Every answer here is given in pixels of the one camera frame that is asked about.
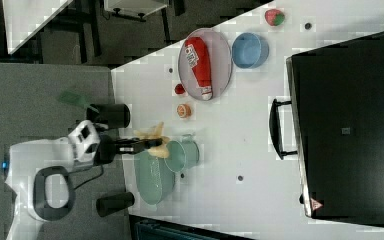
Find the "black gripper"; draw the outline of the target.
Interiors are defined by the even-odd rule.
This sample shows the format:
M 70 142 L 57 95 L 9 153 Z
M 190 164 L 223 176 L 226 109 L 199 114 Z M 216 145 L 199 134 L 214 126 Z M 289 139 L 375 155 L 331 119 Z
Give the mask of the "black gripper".
M 98 144 L 95 156 L 94 163 L 95 164 L 110 164 L 113 162 L 114 157 L 117 154 L 121 154 L 121 148 L 127 147 L 131 148 L 133 143 L 137 141 L 139 143 L 143 143 L 147 146 L 160 146 L 163 143 L 161 138 L 157 139 L 118 139 L 114 140 L 108 135 L 100 136 L 100 143 Z M 134 154 L 138 154 L 141 152 L 148 152 L 149 154 L 160 154 L 162 150 L 160 147 L 151 147 L 146 148 L 145 146 L 136 146 L 134 147 Z

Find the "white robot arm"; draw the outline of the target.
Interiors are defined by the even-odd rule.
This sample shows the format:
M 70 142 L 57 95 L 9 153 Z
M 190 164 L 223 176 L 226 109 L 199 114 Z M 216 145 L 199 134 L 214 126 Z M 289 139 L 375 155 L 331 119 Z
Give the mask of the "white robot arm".
M 36 240 L 45 223 L 71 212 L 76 200 L 72 173 L 109 164 L 120 154 L 159 154 L 168 142 L 162 127 L 139 138 L 113 139 L 105 134 L 106 124 L 83 120 L 66 137 L 12 145 L 5 184 L 15 192 L 15 204 L 6 240 Z

